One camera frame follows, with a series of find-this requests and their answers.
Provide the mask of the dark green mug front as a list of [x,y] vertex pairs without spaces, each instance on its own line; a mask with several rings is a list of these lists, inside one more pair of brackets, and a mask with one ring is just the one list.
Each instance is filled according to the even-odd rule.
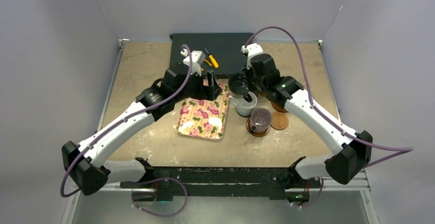
[[229,89],[234,97],[244,99],[248,103],[253,101],[253,98],[249,94],[249,86],[246,75],[244,73],[235,73],[228,79]]

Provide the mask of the white mug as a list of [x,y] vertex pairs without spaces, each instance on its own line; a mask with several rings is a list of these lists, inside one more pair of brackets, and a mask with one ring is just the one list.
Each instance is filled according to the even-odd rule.
[[253,92],[248,92],[246,95],[240,98],[228,97],[229,102],[236,108],[238,115],[242,117],[250,117],[258,104],[257,96]]

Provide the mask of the glossy brown ringed coaster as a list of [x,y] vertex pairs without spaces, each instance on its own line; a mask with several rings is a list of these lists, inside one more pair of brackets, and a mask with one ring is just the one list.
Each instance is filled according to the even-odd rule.
[[264,136],[266,136],[269,133],[270,129],[271,129],[271,126],[268,126],[267,130],[265,130],[264,132],[257,133],[257,132],[254,131],[253,126],[250,125],[250,118],[248,118],[247,121],[246,121],[246,130],[252,136],[255,136],[255,137],[264,137]]
[[280,107],[277,103],[271,102],[271,106],[277,111],[281,113],[287,113],[288,111],[282,107]]

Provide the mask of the lavender mug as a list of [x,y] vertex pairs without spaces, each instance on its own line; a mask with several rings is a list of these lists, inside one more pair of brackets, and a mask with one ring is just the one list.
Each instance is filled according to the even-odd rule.
[[253,133],[264,133],[266,132],[271,124],[272,116],[269,110],[265,108],[257,108],[251,114],[249,119],[249,132]]

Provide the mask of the glossy brown ringed coaster front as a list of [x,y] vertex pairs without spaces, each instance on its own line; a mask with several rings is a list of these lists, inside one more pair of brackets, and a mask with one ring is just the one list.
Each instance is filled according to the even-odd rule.
[[254,131],[253,126],[250,125],[250,118],[248,118],[247,121],[246,121],[246,130],[252,136],[255,136],[255,137],[264,137],[264,136],[266,136],[269,133],[270,129],[271,129],[271,126],[268,126],[267,130],[265,130],[264,132],[257,133],[257,132]]

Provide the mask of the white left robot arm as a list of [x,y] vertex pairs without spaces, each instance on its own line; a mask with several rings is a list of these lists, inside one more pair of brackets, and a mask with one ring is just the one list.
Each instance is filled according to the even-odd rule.
[[97,192],[115,175],[107,159],[133,135],[173,111],[180,101],[187,98],[214,101],[221,92],[214,71],[195,72],[182,63],[170,66],[162,78],[144,89],[109,125],[78,144],[68,141],[62,146],[66,174],[61,187],[70,177],[84,195]]

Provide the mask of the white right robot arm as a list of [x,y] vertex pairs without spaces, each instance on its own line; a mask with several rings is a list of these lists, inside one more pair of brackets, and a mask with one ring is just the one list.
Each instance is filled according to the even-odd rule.
[[248,57],[243,67],[250,90],[258,91],[269,101],[290,112],[307,125],[329,148],[330,154],[301,157],[288,168],[288,180],[296,187],[315,177],[331,177],[348,184],[371,159],[373,137],[340,123],[316,101],[309,101],[308,91],[291,76],[282,77],[274,59],[266,53]]

